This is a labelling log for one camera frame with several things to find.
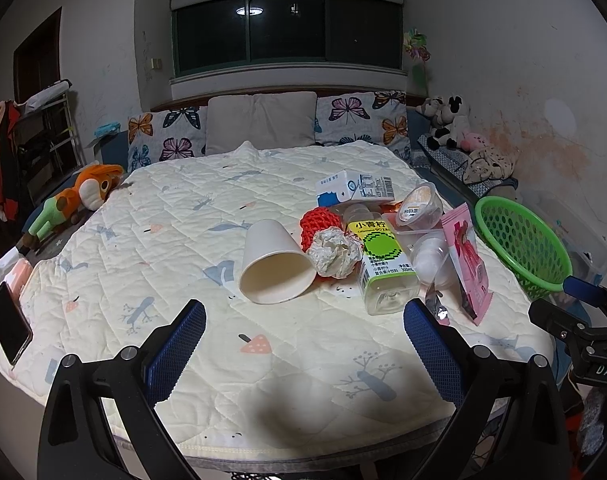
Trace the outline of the pink snack packet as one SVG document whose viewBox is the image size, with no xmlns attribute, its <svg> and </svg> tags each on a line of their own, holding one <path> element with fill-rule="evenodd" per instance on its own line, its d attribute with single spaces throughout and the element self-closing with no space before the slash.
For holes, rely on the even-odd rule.
<svg viewBox="0 0 607 480">
<path fill-rule="evenodd" d="M 492 299 L 486 264 L 479 255 L 471 211 L 466 204 L 441 217 L 453 268 L 462 292 L 462 308 L 475 325 L 485 317 Z"/>
</svg>

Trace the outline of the lime juice bottle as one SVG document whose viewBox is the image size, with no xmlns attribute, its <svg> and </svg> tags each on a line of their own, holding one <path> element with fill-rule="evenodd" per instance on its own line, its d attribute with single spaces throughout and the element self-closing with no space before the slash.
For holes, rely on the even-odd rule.
<svg viewBox="0 0 607 480">
<path fill-rule="evenodd" d="M 418 296 L 421 283 L 395 234 L 381 219 L 352 221 L 347 228 L 362 245 L 359 282 L 366 312 L 402 311 Z"/>
</svg>

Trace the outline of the white paper ball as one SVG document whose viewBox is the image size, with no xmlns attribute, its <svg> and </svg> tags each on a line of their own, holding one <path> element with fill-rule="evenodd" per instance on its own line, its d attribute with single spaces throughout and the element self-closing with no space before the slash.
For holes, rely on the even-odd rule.
<svg viewBox="0 0 607 480">
<path fill-rule="evenodd" d="M 314 233 L 305 252 L 322 278 L 348 278 L 362 259 L 362 243 L 353 234 L 332 226 Z"/>
</svg>

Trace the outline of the red foam fruit net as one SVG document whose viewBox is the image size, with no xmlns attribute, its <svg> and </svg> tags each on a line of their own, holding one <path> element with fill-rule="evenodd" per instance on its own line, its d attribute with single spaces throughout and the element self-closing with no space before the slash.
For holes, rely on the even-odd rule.
<svg viewBox="0 0 607 480">
<path fill-rule="evenodd" d="M 302 250 L 304 252 L 308 252 L 315 233 L 329 228 L 343 229 L 340 216 L 326 207 L 315 207 L 307 211 L 302 216 L 299 226 L 302 229 L 300 239 L 302 240 Z"/>
</svg>

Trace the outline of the white paper cup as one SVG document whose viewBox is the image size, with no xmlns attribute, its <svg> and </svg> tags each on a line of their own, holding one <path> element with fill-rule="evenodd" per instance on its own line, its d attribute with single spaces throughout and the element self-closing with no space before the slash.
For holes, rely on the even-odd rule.
<svg viewBox="0 0 607 480">
<path fill-rule="evenodd" d="M 280 304 L 313 283 L 317 271 L 287 229 L 276 220 L 254 223 L 247 231 L 238 289 L 255 304 Z"/>
</svg>

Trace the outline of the white blue milk carton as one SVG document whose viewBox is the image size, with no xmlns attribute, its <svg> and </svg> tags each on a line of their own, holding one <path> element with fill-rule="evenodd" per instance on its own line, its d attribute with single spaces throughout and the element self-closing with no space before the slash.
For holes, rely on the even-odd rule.
<svg viewBox="0 0 607 480">
<path fill-rule="evenodd" d="M 395 199 L 389 177 L 376 177 L 352 170 L 341 170 L 317 181 L 315 192 L 320 207 L 355 203 L 387 204 Z"/>
</svg>

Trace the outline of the clear plastic tray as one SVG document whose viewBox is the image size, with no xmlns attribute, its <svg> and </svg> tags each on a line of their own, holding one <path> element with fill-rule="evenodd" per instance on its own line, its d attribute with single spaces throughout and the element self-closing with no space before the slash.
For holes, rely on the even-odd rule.
<svg viewBox="0 0 607 480">
<path fill-rule="evenodd" d="M 451 287 L 456 273 L 450 258 L 449 245 L 440 224 L 429 230 L 413 230 L 397 226 L 394 214 L 383 214 L 396 240 L 410 259 L 419 281 L 438 290 Z"/>
</svg>

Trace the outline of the orange snack wrapper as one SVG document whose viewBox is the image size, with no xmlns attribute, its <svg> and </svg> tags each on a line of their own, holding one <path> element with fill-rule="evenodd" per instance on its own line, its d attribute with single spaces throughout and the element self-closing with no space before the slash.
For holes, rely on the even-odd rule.
<svg viewBox="0 0 607 480">
<path fill-rule="evenodd" d="M 401 208 L 401 205 L 401 202 L 381 204 L 379 208 L 381 208 L 381 212 L 397 212 Z"/>
</svg>

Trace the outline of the green plastic basket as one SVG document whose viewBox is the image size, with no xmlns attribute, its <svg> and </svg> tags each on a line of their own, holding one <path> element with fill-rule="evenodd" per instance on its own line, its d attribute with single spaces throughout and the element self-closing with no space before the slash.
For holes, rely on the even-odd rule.
<svg viewBox="0 0 607 480">
<path fill-rule="evenodd" d="M 475 206 L 475 219 L 483 241 L 531 300 L 563 291 L 573 265 L 564 244 L 533 211 L 515 200 L 486 196 Z"/>
</svg>

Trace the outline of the spotted cream cloth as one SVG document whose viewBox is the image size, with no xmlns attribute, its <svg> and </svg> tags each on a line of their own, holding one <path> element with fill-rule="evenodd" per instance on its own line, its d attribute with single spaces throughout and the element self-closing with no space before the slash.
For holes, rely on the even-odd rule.
<svg viewBox="0 0 607 480">
<path fill-rule="evenodd" d="M 503 181 L 513 174 L 517 159 L 516 152 L 504 153 L 494 146 L 471 152 L 468 155 L 463 182 L 476 184 L 489 180 Z"/>
</svg>

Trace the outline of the orange fox plush toy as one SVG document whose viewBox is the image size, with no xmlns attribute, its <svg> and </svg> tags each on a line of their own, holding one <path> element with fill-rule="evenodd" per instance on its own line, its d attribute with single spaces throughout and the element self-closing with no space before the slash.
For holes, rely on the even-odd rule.
<svg viewBox="0 0 607 480">
<path fill-rule="evenodd" d="M 62 224 L 76 223 L 82 209 L 97 211 L 124 175 L 125 169 L 120 165 L 93 164 L 82 169 L 73 186 L 44 201 L 38 216 L 18 242 L 18 250 L 26 254 L 29 249 L 36 249 Z"/>
</svg>

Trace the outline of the right butterfly pillow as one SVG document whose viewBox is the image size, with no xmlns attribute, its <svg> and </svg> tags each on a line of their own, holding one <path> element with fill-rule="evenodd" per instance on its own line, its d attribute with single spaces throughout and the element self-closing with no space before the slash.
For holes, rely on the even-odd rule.
<svg viewBox="0 0 607 480">
<path fill-rule="evenodd" d="M 315 143 L 332 146 L 355 141 L 381 145 L 410 162 L 405 93 L 397 90 L 353 92 L 317 99 Z"/>
</svg>

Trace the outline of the paper flower decoration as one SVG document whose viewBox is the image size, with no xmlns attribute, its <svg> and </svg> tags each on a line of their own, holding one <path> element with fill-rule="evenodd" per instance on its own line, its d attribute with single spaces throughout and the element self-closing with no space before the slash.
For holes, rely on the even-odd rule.
<svg viewBox="0 0 607 480">
<path fill-rule="evenodd" d="M 413 60 L 421 60 L 426 63 L 430 60 L 431 54 L 427 48 L 427 38 L 415 27 L 411 28 L 403 35 L 403 50 Z"/>
</svg>

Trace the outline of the grey pillow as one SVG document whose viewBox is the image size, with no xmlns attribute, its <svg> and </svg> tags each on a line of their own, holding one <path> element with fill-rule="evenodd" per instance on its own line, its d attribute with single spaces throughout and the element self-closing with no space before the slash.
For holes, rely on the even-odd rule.
<svg viewBox="0 0 607 480">
<path fill-rule="evenodd" d="M 206 154 L 232 152 L 245 141 L 258 150 L 312 145 L 317 93 L 216 96 L 207 104 Z"/>
</svg>

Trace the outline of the dark window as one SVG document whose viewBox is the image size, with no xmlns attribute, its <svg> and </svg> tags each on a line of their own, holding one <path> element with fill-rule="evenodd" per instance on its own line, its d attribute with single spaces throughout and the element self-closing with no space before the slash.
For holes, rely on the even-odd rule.
<svg viewBox="0 0 607 480">
<path fill-rule="evenodd" d="M 178 76 L 290 62 L 402 65 L 402 6 L 386 0 L 209 0 L 171 16 Z"/>
</svg>

